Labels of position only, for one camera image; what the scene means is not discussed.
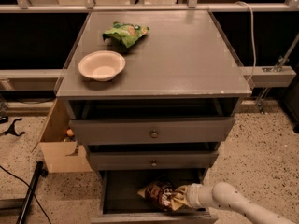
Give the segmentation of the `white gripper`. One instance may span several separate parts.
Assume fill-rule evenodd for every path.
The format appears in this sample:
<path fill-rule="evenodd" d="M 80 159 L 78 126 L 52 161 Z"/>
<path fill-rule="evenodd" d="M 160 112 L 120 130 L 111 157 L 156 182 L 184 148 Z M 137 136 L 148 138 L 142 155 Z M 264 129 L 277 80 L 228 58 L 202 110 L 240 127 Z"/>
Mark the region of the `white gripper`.
<path fill-rule="evenodd" d="M 191 185 L 183 185 L 175 190 L 176 196 L 185 196 L 185 198 L 177 198 L 173 197 L 171 199 L 171 208 L 173 211 L 179 210 L 183 205 L 189 206 L 193 209 L 203 208 L 203 204 L 200 201 L 200 191 L 203 187 L 202 184 L 191 184 Z"/>

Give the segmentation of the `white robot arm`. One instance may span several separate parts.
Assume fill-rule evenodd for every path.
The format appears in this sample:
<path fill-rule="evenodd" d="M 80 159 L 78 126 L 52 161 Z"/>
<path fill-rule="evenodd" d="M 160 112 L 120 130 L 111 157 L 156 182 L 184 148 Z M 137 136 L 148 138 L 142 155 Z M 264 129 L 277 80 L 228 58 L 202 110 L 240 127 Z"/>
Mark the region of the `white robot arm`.
<path fill-rule="evenodd" d="M 172 193 L 171 201 L 176 208 L 186 205 L 192 209 L 215 208 L 236 212 L 252 224 L 296 224 L 247 199 L 225 182 L 213 186 L 196 183 L 180 186 Z"/>

